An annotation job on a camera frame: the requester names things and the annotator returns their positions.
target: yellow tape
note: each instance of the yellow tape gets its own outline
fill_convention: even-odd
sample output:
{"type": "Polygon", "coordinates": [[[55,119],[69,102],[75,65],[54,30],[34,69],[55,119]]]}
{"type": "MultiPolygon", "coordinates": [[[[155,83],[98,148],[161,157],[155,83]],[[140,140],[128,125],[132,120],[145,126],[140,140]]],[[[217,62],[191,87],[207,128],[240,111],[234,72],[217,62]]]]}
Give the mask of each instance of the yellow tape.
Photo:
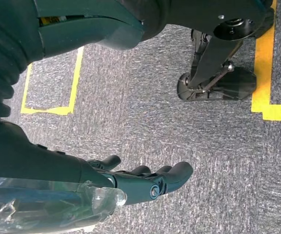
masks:
{"type": "Polygon", "coordinates": [[[26,83],[24,85],[24,96],[22,97],[21,103],[21,114],[35,114],[35,113],[51,113],[55,115],[66,116],[68,114],[73,114],[74,111],[75,101],[77,99],[77,85],[80,79],[80,73],[81,70],[82,59],[83,57],[83,47],[80,47],[77,51],[77,61],[74,68],[73,77],[72,88],[71,92],[71,98],[68,106],[55,107],[48,110],[37,110],[33,108],[25,107],[27,101],[27,95],[28,92],[29,80],[32,71],[32,64],[28,66],[27,71],[26,83]]]}
{"type": "MultiPolygon", "coordinates": [[[[276,11],[277,1],[272,8],[276,11]]],[[[252,96],[252,112],[262,112],[263,120],[281,121],[281,105],[271,105],[272,56],[275,26],[257,40],[254,73],[257,75],[257,90],[252,96]]]]}

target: screw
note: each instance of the screw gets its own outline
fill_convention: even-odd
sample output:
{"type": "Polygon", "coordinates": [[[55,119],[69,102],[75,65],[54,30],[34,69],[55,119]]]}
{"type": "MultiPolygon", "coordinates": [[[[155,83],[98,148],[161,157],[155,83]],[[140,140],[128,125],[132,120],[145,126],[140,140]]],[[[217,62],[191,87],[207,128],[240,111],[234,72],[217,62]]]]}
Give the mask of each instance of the screw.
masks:
{"type": "Polygon", "coordinates": [[[232,63],[229,63],[229,66],[227,67],[228,71],[232,72],[234,70],[234,65],[232,63]]]}
{"type": "Polygon", "coordinates": [[[153,185],[151,189],[151,198],[151,199],[156,199],[158,196],[159,196],[160,189],[158,185],[153,185]]]}

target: prosthetic hand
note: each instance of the prosthetic hand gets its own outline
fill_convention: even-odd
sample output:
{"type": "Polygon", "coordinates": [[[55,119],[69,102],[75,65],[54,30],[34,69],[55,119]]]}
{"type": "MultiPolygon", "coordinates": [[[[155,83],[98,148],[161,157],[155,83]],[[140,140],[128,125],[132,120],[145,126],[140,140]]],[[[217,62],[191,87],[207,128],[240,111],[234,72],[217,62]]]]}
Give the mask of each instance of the prosthetic hand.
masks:
{"type": "MultiPolygon", "coordinates": [[[[151,30],[116,0],[0,0],[0,117],[10,109],[11,85],[31,62],[99,43],[115,49],[136,46],[151,30]]],[[[151,173],[141,166],[132,172],[111,172],[120,163],[85,161],[30,143],[19,126],[0,120],[0,177],[87,183],[117,188],[126,204],[157,199],[186,182],[192,168],[181,162],[151,173]]]]}

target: black wheel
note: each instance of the black wheel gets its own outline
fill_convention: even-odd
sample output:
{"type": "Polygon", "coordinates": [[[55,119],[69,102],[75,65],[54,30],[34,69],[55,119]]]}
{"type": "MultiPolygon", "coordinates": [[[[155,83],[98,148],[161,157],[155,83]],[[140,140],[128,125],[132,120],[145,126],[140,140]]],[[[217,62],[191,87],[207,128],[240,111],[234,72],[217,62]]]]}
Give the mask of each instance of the black wheel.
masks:
{"type": "Polygon", "coordinates": [[[266,7],[266,8],[270,8],[272,5],[272,0],[263,0],[262,3],[266,7]]]}
{"type": "Polygon", "coordinates": [[[268,9],[266,12],[266,16],[264,20],[264,22],[259,28],[257,29],[255,33],[254,33],[251,37],[254,38],[260,38],[269,30],[272,25],[274,25],[275,21],[275,11],[272,8],[268,9]]]}

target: caster wheel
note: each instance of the caster wheel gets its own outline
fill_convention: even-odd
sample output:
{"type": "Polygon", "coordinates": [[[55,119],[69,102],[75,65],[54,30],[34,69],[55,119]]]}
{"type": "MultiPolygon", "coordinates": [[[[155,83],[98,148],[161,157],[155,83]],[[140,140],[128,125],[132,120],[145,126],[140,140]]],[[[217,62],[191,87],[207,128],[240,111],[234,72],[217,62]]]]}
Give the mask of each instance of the caster wheel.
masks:
{"type": "Polygon", "coordinates": [[[177,96],[179,99],[189,100],[192,95],[194,95],[193,91],[187,87],[187,85],[189,84],[189,77],[190,73],[185,73],[182,74],[177,82],[177,96]]]}
{"type": "Polygon", "coordinates": [[[275,21],[275,11],[272,8],[269,8],[266,12],[266,16],[264,22],[257,29],[255,33],[254,33],[251,37],[254,38],[260,38],[269,30],[272,25],[274,25],[275,21]]]}

